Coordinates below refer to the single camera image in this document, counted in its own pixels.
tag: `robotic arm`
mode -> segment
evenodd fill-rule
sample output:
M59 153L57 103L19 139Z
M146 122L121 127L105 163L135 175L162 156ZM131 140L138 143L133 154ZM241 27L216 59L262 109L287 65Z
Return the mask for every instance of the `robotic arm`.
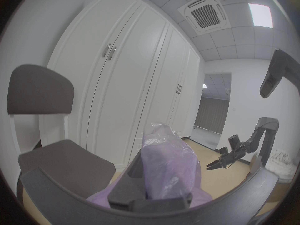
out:
M234 163L235 161L244 157L247 153L255 152L258 149L260 139L265 131L265 138L260 150L260 156L262 157L262 165L265 166L270 156L275 135L278 130L279 123L275 118L260 118L255 126L255 130L250 138L245 142L240 142L238 135L233 135L228 138L231 146L231 152L228 153L226 147L220 149L222 154L219 159L207 165L207 170L213 170L217 168L227 168L227 165Z

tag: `doorway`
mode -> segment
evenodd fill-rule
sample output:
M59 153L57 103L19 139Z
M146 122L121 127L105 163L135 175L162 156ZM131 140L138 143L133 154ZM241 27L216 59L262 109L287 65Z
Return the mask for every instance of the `doorway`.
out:
M231 92L231 74L206 74L190 139L212 150L225 125Z

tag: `door handle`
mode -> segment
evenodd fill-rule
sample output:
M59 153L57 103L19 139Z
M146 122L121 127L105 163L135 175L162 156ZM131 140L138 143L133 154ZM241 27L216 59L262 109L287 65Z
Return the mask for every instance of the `door handle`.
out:
M115 52L116 49L117 49L117 47L114 47L114 48L110 51L108 60L111 60L111 58L113 57L113 54L114 54L114 52Z
M107 51L110 49L110 45L111 45L111 44L108 44L108 45L106 46L106 48L104 49L103 54L102 54L102 57L103 57L103 58L106 56Z

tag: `curtain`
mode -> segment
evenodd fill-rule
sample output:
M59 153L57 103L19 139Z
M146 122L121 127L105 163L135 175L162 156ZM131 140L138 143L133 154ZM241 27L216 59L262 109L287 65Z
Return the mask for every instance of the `curtain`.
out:
M195 126L222 133L227 117L229 101L202 97Z

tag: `white wardrobe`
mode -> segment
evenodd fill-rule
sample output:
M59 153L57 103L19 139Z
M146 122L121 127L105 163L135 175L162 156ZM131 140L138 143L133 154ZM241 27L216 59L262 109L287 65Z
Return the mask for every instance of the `white wardrobe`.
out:
M40 116L42 146L68 138L120 171L141 147L144 126L169 124L179 136L200 58L155 9L140 0L98 0L69 25L48 68L68 78L67 124Z

